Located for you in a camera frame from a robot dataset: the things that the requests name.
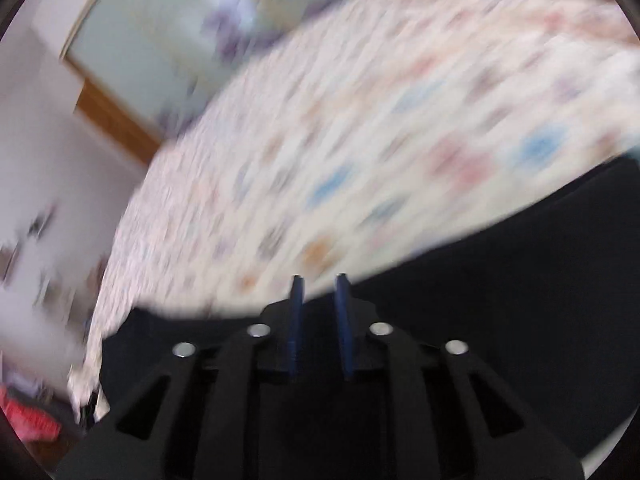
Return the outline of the black pants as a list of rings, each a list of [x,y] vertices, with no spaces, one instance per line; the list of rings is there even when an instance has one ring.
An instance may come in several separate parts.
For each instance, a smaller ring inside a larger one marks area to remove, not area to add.
[[[491,228],[352,286],[423,350],[466,342],[575,457],[639,403],[639,166],[597,166]],[[397,479],[390,390],[348,379],[337,339],[335,282],[300,311],[297,374],[260,382],[254,479]],[[151,320],[134,312],[106,359],[179,341],[218,344],[256,318]]]

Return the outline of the red stuffed toys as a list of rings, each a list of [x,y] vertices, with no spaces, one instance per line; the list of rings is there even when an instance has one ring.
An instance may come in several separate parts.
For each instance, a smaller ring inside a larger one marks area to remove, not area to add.
[[[1,411],[17,437],[23,442],[53,442],[61,433],[62,425],[39,408],[32,408],[14,399],[6,385],[0,388]]]

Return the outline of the floral bed sheet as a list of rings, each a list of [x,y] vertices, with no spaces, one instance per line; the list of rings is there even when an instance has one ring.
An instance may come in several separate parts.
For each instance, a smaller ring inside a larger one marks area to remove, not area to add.
[[[541,200],[639,142],[617,0],[347,0],[250,62],[154,157],[117,227],[73,408],[141,302],[255,312],[365,278]]]

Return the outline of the glass sliding wardrobe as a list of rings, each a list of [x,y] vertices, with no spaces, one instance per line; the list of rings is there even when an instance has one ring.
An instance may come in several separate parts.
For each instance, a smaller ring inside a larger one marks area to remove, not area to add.
[[[149,164],[238,68],[341,0],[89,0],[64,58],[76,110]]]

